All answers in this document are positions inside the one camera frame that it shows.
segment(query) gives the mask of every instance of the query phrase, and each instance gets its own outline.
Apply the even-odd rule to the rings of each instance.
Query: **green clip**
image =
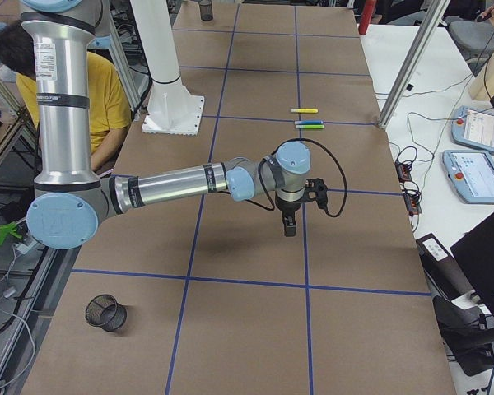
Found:
[[[4,241],[6,241],[7,235],[11,235],[17,239],[22,239],[22,236],[16,232],[16,227],[17,224],[14,221],[6,225],[0,225],[0,246]]]

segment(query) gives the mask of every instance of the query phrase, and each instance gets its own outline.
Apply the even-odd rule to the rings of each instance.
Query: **black band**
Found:
[[[269,165],[269,169],[273,174],[274,183],[276,184],[277,189],[281,189],[286,185],[286,180],[283,178],[282,167],[280,164],[274,159],[274,156],[267,155],[265,156],[265,161]]]
[[[100,187],[100,181],[94,181],[87,184],[39,184],[35,183],[35,189],[46,192],[79,192],[89,191]]]
[[[117,193],[115,192],[115,179],[117,177],[112,176],[108,180],[108,189],[110,190],[110,201],[112,202],[112,207],[117,214],[123,214],[121,207],[119,206],[119,200],[117,199]]]
[[[152,80],[154,82],[157,82],[158,84],[168,85],[168,84],[173,84],[174,82],[178,81],[180,78],[181,78],[181,75],[179,75],[179,77],[177,77],[175,80],[172,80],[170,82],[159,82],[158,80],[154,80],[153,78],[152,78]]]
[[[85,23],[84,21],[79,21],[75,18],[70,18],[69,16],[52,14],[49,12],[22,12],[21,14],[22,22],[24,21],[47,21],[47,22],[55,22],[61,25],[73,26],[78,29],[87,31],[88,33],[92,33],[95,35],[96,29],[89,23]]]
[[[145,205],[141,198],[141,191],[139,190],[139,177],[130,177],[128,179],[128,195],[130,195],[130,202],[133,208],[139,208]]]
[[[79,95],[66,95],[62,93],[37,93],[36,104],[51,105],[55,107],[76,107],[89,109],[90,99]]]
[[[214,175],[214,169],[212,164],[207,163],[203,165],[203,170],[205,171],[205,179],[207,180],[207,188],[209,193],[217,192],[216,186],[216,176]]]

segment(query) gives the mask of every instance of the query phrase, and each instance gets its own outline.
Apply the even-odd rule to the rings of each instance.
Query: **yellow highlighter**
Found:
[[[317,109],[291,109],[293,114],[317,114]]]

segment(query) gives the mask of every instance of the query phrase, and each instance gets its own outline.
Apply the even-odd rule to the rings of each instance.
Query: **blue marker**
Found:
[[[324,125],[324,121],[320,121],[320,120],[295,121],[295,125]]]

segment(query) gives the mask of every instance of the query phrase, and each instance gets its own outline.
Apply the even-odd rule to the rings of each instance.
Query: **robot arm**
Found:
[[[70,249],[93,237],[103,220],[131,208],[225,190],[238,202],[276,191],[279,208],[293,203],[283,216],[286,235],[291,236],[293,226],[296,228],[294,212],[305,196],[309,169],[309,149],[300,142],[286,142],[275,156],[266,156],[260,162],[236,158],[146,178],[113,176],[103,179],[99,188],[73,193],[43,193],[30,205],[26,219],[39,242]],[[286,222],[289,216],[291,223]]]
[[[102,221],[130,208],[225,190],[236,201],[276,191],[285,235],[293,236],[294,213],[301,204],[316,200],[323,208],[318,196],[327,202],[323,184],[306,178],[310,152],[296,141],[282,144],[275,156],[260,162],[236,158],[152,177],[115,176],[101,182],[91,171],[86,48],[95,33],[105,35],[100,30],[109,22],[108,0],[21,0],[21,4],[22,26],[34,40],[43,164],[26,219],[42,244],[74,248],[93,237]]]

